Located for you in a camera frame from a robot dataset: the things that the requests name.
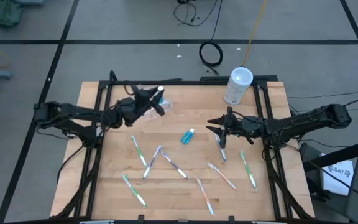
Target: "blue bottle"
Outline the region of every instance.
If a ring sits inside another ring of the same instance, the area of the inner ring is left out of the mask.
[[[187,132],[185,133],[185,135],[183,135],[183,137],[181,138],[180,141],[181,141],[183,144],[189,143],[190,139],[193,137],[193,134],[194,134],[194,129],[191,128],[189,131],[187,131]]]

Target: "white canister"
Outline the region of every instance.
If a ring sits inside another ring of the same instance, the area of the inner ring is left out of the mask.
[[[224,101],[230,105],[240,103],[242,96],[251,85],[254,76],[252,72],[245,67],[235,68],[231,72],[229,82],[227,83],[226,92],[224,93]]]

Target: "wooden table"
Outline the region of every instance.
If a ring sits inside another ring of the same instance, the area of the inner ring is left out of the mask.
[[[78,105],[93,108],[97,87],[98,82],[84,82]],[[144,214],[146,220],[227,220],[230,215],[234,215],[236,220],[274,220],[266,164],[261,157],[261,138],[255,139],[255,144],[251,146],[245,138],[228,136],[225,163],[214,134],[205,128],[207,120],[226,114],[224,90],[225,86],[165,86],[164,97],[174,101],[173,110],[152,121],[141,118],[131,128],[122,126],[110,129],[104,138],[92,219],[136,220],[138,215]],[[268,90],[274,118],[288,117],[290,112],[283,83],[268,82]],[[262,91],[260,95],[264,107]],[[114,86],[111,105],[125,97],[127,94],[123,86]],[[242,114],[257,116],[252,87],[247,90],[241,103],[233,108]],[[184,145],[180,139],[190,128],[195,129],[195,135],[188,145]],[[149,176],[142,180],[145,167],[131,141],[131,135],[136,137],[147,162],[150,162],[157,146],[162,145],[163,150],[191,179],[185,180],[159,155]],[[298,147],[294,140],[289,144]],[[79,139],[69,140],[65,159],[80,146]],[[257,192],[252,188],[240,150],[246,153],[258,186]],[[299,152],[286,147],[281,149],[281,153],[288,189],[306,212],[314,216]],[[51,215],[60,212],[77,190],[84,156],[85,150],[62,170]],[[232,189],[206,165],[207,162],[217,166],[238,189]],[[142,208],[124,183],[122,174],[128,175],[130,183],[147,202],[148,208]],[[209,214],[194,177],[201,179],[214,208],[214,217]],[[277,189],[281,214],[285,216],[282,194]],[[88,192],[84,195],[82,208],[86,207],[87,201]]]

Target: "green toothbrush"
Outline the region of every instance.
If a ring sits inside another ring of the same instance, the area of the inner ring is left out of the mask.
[[[139,195],[137,190],[129,183],[127,175],[122,175],[122,178],[124,179],[125,183],[128,185],[128,187],[131,189],[132,193],[137,197],[137,199],[141,202],[144,208],[147,207],[146,202],[143,200],[143,198]]]
[[[256,187],[254,177],[252,176],[251,170],[249,169],[249,166],[248,166],[248,164],[246,162],[246,156],[244,155],[244,152],[242,150],[241,150],[240,154],[241,154],[241,157],[242,157],[242,161],[244,161],[244,165],[246,166],[246,170],[247,170],[247,173],[249,175],[249,179],[251,180],[252,186],[254,187],[254,190],[258,190],[258,188]]]
[[[140,159],[142,160],[143,165],[144,165],[145,167],[147,167],[146,160],[144,159],[143,154],[142,154],[142,151],[140,150],[139,146],[138,146],[137,143],[136,143],[135,136],[131,136],[131,138],[132,138],[132,141],[134,142],[134,144],[135,144],[135,146],[136,146],[136,151],[137,151],[137,153],[139,154],[139,157],[140,157]]]

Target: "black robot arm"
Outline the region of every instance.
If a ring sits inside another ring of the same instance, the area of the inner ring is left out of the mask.
[[[346,128],[352,121],[345,106],[330,104],[307,113],[284,119],[263,119],[255,116],[243,116],[227,107],[227,115],[209,120],[209,123],[221,125],[221,128],[207,126],[221,138],[221,148],[226,147],[226,136],[233,134],[246,137],[250,144],[252,138],[263,136],[273,146],[282,145],[295,136],[304,135],[320,128]]]
[[[34,105],[34,123],[37,128],[54,127],[61,129],[63,134],[78,136],[85,146],[97,144],[97,138],[101,130],[94,126],[82,126],[71,119],[94,121],[100,126],[119,128],[123,123],[132,126],[148,109],[155,108],[156,112],[163,116],[164,109],[159,105],[164,89],[162,86],[150,90],[138,89],[131,86],[134,99],[131,97],[117,101],[107,110],[94,110],[69,103],[37,103]]]

